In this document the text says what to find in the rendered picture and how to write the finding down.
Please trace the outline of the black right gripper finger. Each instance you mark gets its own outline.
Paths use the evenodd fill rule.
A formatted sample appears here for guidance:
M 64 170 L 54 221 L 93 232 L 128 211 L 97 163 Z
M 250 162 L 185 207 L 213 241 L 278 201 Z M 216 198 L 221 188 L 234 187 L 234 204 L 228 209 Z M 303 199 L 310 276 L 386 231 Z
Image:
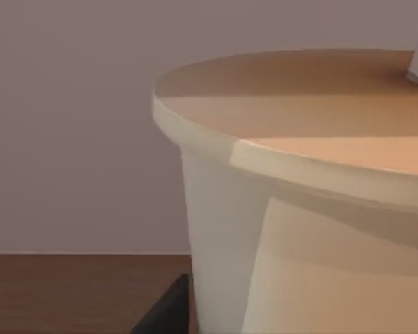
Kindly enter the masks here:
M 180 275 L 130 334 L 189 334 L 189 274 Z

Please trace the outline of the white plant pot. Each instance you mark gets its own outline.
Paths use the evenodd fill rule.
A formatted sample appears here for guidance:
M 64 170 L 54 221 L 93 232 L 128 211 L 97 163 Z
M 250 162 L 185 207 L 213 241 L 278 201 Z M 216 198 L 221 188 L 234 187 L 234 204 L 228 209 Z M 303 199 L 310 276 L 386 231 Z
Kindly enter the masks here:
M 185 65 L 153 88 L 180 148 L 200 334 L 418 334 L 408 50 Z

